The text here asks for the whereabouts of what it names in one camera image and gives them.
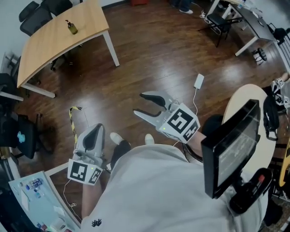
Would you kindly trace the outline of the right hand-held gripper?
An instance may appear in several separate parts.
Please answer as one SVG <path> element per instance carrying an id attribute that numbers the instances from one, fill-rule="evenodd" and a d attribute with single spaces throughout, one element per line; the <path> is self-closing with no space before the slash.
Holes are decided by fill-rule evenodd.
<path id="1" fill-rule="evenodd" d="M 161 134 L 173 140 L 187 144 L 200 128 L 198 117 L 185 104 L 174 101 L 170 103 L 170 95 L 165 91 L 147 91 L 140 97 L 166 109 L 157 114 L 150 114 L 140 109 L 134 109 L 136 116 L 156 127 Z"/>

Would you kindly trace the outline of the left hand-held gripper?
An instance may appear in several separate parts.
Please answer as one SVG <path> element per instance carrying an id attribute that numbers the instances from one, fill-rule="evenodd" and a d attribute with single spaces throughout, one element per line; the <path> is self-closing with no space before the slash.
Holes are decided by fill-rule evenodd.
<path id="1" fill-rule="evenodd" d="M 68 179 L 88 185 L 95 185 L 103 172 L 105 127 L 95 124 L 80 134 L 76 150 L 68 162 Z"/>

